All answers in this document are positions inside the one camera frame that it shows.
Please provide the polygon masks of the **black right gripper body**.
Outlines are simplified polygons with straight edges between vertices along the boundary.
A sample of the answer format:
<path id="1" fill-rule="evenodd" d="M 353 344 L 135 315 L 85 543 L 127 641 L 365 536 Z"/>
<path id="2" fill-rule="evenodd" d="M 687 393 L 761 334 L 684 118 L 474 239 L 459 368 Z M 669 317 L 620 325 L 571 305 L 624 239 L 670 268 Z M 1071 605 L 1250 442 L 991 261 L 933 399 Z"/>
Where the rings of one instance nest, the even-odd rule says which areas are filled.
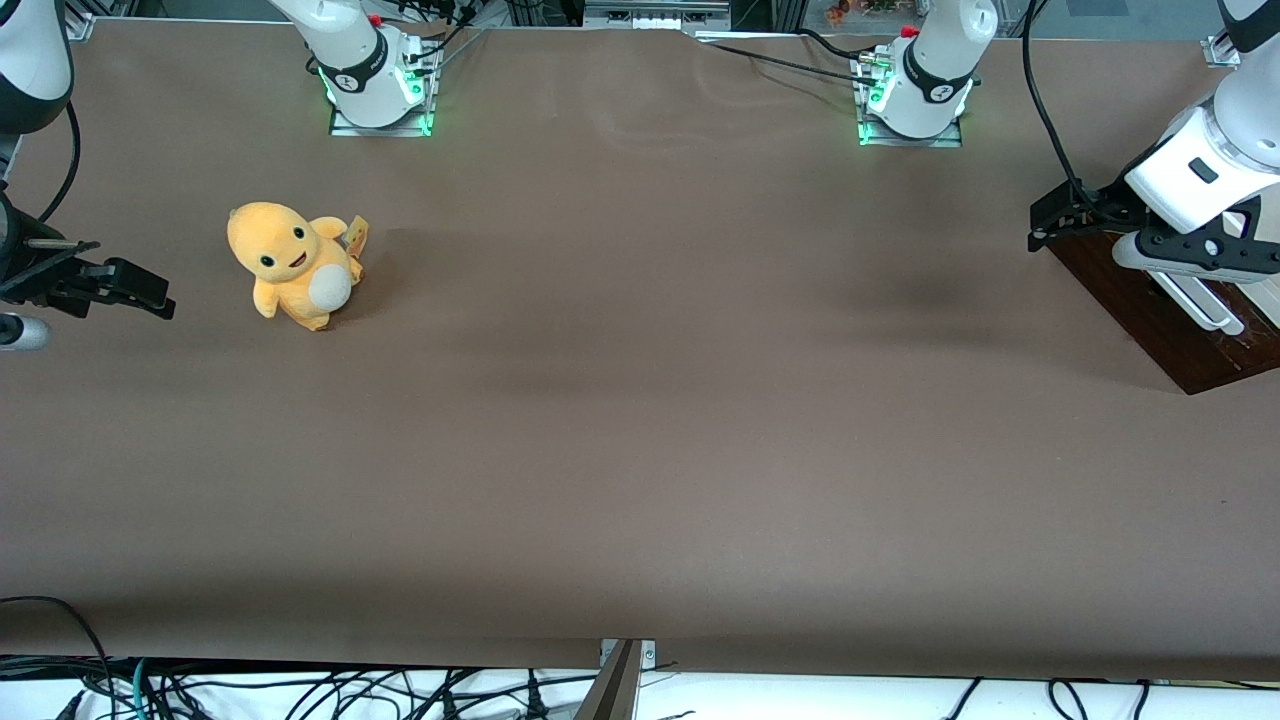
<path id="1" fill-rule="evenodd" d="M 99 242 L 68 240 L 58 231 L 17 209 L 1 195 L 1 297 L 5 304 L 50 309 L 88 309 L 76 279 L 88 263 L 79 255 Z"/>

